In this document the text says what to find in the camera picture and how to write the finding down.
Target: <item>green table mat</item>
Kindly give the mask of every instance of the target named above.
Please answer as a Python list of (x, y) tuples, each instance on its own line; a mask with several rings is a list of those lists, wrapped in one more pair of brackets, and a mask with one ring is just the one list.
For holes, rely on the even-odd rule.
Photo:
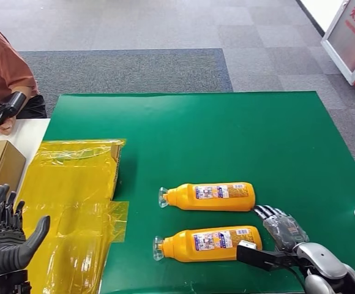
[(316, 92), (61, 96), (45, 140), (126, 138), (114, 200), (130, 201), (101, 293), (301, 291), (290, 273), (239, 262), (153, 260), (154, 236), (254, 225), (254, 213), (158, 206), (160, 186), (248, 181), (257, 203), (291, 213), (313, 242), (355, 269), (355, 161)]

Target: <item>gray floor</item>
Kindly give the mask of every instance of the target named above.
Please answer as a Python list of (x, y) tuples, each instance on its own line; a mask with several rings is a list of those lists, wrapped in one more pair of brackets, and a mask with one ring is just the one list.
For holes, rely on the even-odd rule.
[(0, 0), (18, 51), (221, 48), (234, 91), (316, 90), (355, 158), (355, 88), (295, 0)]
[(37, 77), (48, 117), (63, 93), (233, 91), (221, 49), (20, 53)]

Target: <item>yellow bottle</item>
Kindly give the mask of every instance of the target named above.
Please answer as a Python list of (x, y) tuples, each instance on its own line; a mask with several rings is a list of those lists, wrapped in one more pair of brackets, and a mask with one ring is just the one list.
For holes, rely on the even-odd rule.
[(170, 257), (180, 262), (236, 260), (236, 247), (242, 240), (254, 243), (257, 249), (262, 250), (257, 228), (240, 225), (186, 230), (165, 239), (155, 237), (153, 258)]
[(184, 210), (250, 211), (255, 193), (250, 183), (184, 184), (159, 191), (160, 207), (178, 206)]

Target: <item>yellow plastic sheet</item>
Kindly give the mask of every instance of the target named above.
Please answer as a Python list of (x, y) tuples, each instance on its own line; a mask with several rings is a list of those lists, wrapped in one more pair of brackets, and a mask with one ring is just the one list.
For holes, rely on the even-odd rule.
[(124, 140), (44, 141), (17, 199), (30, 236), (51, 227), (28, 266), (33, 293), (97, 293), (112, 241), (125, 239), (128, 202), (112, 201)]

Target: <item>bottle nozzle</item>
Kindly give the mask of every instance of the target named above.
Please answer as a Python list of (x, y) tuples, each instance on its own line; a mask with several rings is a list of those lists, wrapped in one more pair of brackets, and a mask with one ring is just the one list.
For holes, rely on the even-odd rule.
[(162, 244), (164, 239), (161, 237), (154, 237), (153, 240), (153, 258), (156, 262), (164, 258), (164, 251), (162, 251)]
[(163, 208), (168, 205), (168, 200), (166, 199), (167, 194), (168, 194), (168, 190), (166, 188), (161, 187), (159, 190), (159, 205), (161, 208)]

